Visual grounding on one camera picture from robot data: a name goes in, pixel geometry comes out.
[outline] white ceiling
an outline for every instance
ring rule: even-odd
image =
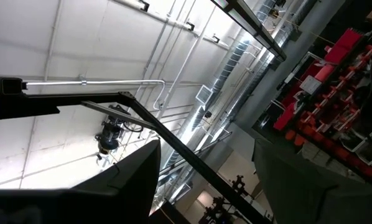
[[[204,9],[213,5],[209,0],[197,2],[191,20],[194,19],[197,28],[201,28],[201,21],[208,16]],[[161,8],[167,8],[172,1],[152,1],[152,6],[160,3],[166,4]],[[181,0],[177,1],[178,8],[181,4]],[[44,79],[57,7],[58,0],[0,0],[0,75],[25,80]],[[226,17],[217,10],[209,28],[210,32],[217,30],[216,33],[228,41],[227,36],[234,35],[228,32],[233,22],[223,18]],[[112,1],[63,0],[48,80],[74,80],[80,74],[88,79],[100,80],[142,79],[144,67],[162,26],[163,23]],[[169,45],[163,49],[171,28],[167,26],[164,32],[158,53],[148,67],[147,79],[173,81],[196,40],[191,33],[182,31],[162,69],[179,31],[175,30]],[[164,51],[163,57],[153,72],[161,50]],[[169,108],[194,104],[194,96],[200,85],[214,74],[225,53],[223,48],[203,41],[186,68],[181,86],[176,89]],[[129,90],[135,94],[137,87],[50,86],[44,89],[32,87],[28,93]],[[169,86],[165,88],[164,96],[168,90]],[[159,86],[148,88],[142,97],[141,102],[151,111],[154,110],[152,104],[159,92]],[[71,187],[101,170],[96,165],[96,158],[90,155],[97,151],[93,138],[101,130],[100,124],[105,115],[82,106],[59,109],[60,114],[0,121],[0,188],[19,188],[23,172],[22,188],[57,188]],[[167,110],[162,121],[179,118],[165,124],[170,130],[179,129],[183,122],[180,118],[187,114],[171,115],[190,109],[191,106]],[[126,144],[128,137],[129,134],[124,137],[122,144]],[[137,134],[129,140],[134,141],[138,141]],[[144,141],[130,144],[124,156],[143,144]],[[25,166],[27,152],[30,154]]]

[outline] metal beam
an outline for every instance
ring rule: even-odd
[[[111,108],[101,106],[101,105],[99,105],[97,103],[94,103],[94,102],[91,102],[91,101],[82,101],[81,105],[85,106],[87,108],[91,108],[93,110],[105,113],[107,115],[113,116],[115,118],[118,118],[118,119],[121,119],[121,120],[124,120],[124,121],[128,121],[132,124],[140,125],[144,128],[149,128],[151,130],[156,129],[156,127],[152,123],[134,118],[134,117],[132,117],[132,116],[126,114],[126,113],[122,113],[120,111],[116,111],[116,110],[113,110]]]
[[[208,167],[197,155],[194,154],[179,138],[170,132],[157,118],[148,110],[134,100],[131,108],[145,121],[151,122],[156,127],[156,132],[172,146],[198,173],[201,174],[219,193],[226,198],[230,204],[235,206],[250,222],[254,224],[269,223],[255,210],[244,198],[239,196],[221,177]]]
[[[286,54],[243,0],[211,0],[281,62]]]

